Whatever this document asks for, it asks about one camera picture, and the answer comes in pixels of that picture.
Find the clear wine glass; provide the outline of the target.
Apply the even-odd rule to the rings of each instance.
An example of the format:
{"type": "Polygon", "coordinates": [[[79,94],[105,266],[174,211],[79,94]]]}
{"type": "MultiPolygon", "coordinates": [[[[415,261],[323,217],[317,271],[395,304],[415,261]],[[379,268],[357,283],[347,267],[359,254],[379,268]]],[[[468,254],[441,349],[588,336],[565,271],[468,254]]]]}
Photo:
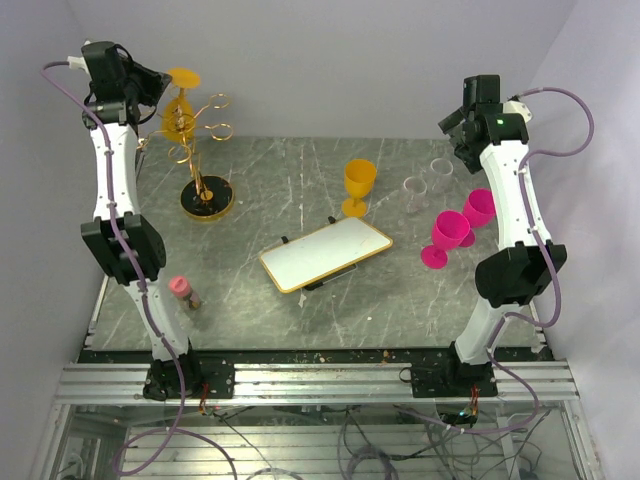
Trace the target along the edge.
{"type": "Polygon", "coordinates": [[[428,185],[433,194],[444,193],[452,178],[453,164],[447,158],[435,158],[427,169],[428,185]]]}
{"type": "Polygon", "coordinates": [[[404,226],[407,221],[421,211],[426,202],[428,186],[419,176],[407,177],[401,187],[402,214],[399,225],[404,226]]]}

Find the yellow wine glass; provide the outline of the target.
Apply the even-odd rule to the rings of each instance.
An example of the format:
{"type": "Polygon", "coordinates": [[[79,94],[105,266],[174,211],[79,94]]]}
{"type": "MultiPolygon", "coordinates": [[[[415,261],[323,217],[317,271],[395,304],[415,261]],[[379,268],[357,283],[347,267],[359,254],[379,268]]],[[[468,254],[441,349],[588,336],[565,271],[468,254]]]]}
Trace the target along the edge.
{"type": "Polygon", "coordinates": [[[175,67],[169,71],[171,84],[178,89],[176,97],[166,105],[162,118],[163,135],[176,144],[188,143],[194,135],[195,113],[187,99],[188,90],[197,88],[200,76],[184,67],[175,67]]]}
{"type": "Polygon", "coordinates": [[[376,166],[366,159],[353,159],[344,169],[344,186],[348,198],[342,203],[347,217],[361,218],[367,212],[364,198],[371,192],[377,176],[376,166]]]}

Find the pink wine glass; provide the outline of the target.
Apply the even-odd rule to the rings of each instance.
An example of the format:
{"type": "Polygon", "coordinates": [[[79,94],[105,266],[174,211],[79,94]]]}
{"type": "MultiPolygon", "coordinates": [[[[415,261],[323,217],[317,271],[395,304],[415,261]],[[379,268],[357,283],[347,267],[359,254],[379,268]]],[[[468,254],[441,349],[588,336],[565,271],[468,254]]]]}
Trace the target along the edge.
{"type": "Polygon", "coordinates": [[[448,263],[448,253],[460,246],[470,233],[467,218],[460,212],[446,210],[435,219],[431,230],[431,244],[424,247],[420,258],[431,269],[442,269],[448,263]]]}
{"type": "Polygon", "coordinates": [[[475,243],[475,231],[488,225],[496,216],[492,192],[484,188],[473,190],[467,197],[462,215],[467,219],[470,230],[460,246],[468,248],[475,243]]]}

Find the yellow wine glass front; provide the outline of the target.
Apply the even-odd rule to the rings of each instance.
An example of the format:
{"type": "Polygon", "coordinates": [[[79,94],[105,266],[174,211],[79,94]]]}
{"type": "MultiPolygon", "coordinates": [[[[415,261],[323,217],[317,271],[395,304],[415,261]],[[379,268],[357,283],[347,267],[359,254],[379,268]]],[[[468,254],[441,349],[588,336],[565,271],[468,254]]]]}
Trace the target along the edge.
{"type": "Polygon", "coordinates": [[[353,159],[344,169],[344,186],[348,198],[342,203],[347,217],[361,218],[367,212],[364,198],[371,192],[377,176],[376,166],[366,159],[353,159]]]}

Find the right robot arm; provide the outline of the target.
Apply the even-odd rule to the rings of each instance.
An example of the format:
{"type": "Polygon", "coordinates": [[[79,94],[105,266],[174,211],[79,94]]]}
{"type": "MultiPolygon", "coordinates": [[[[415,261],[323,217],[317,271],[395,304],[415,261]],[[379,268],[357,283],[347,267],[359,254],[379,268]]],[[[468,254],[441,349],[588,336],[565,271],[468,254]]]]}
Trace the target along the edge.
{"type": "Polygon", "coordinates": [[[440,373],[442,387],[455,396],[490,376],[490,355],[506,323],[556,281],[567,260],[537,205],[526,165],[526,116],[526,108],[502,102],[499,76],[484,74],[465,78],[461,107],[439,123],[467,170],[486,175],[499,232],[497,253],[476,267],[478,301],[440,373]]]}

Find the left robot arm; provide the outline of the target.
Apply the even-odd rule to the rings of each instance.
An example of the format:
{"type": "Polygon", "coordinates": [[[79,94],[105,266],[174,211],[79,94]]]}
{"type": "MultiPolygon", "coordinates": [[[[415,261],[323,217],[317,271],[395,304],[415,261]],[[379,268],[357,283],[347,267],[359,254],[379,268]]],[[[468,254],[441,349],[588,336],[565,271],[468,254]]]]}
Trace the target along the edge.
{"type": "Polygon", "coordinates": [[[201,392],[204,373],[163,287],[165,245],[141,213],[136,179],[139,126],[148,120],[140,109],[156,109],[171,77],[142,66],[111,41],[88,42],[81,52],[90,77],[83,122],[95,149],[98,185],[93,218],[82,224],[81,236],[104,273],[131,297],[150,337],[144,397],[192,397],[201,392]]]}

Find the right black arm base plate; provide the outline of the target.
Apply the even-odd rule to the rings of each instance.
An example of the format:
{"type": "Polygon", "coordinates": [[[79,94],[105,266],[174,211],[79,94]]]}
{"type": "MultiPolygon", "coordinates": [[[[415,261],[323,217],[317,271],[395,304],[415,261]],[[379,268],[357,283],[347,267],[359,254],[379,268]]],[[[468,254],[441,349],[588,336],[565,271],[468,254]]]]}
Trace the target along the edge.
{"type": "Polygon", "coordinates": [[[399,372],[402,383],[410,386],[414,398],[494,397],[498,394],[492,367],[465,363],[411,365],[399,372]]]}

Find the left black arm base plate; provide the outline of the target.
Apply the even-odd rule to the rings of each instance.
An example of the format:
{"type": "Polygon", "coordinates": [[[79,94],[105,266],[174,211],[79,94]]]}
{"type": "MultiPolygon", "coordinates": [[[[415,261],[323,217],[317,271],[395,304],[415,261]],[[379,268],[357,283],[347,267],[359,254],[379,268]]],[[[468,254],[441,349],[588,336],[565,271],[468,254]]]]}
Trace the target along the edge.
{"type": "MultiPolygon", "coordinates": [[[[222,358],[180,355],[178,362],[184,377],[185,398],[231,399],[235,386],[235,368],[222,358]]],[[[154,360],[147,372],[142,395],[155,401],[179,400],[182,389],[178,369],[172,360],[154,360]]]]}

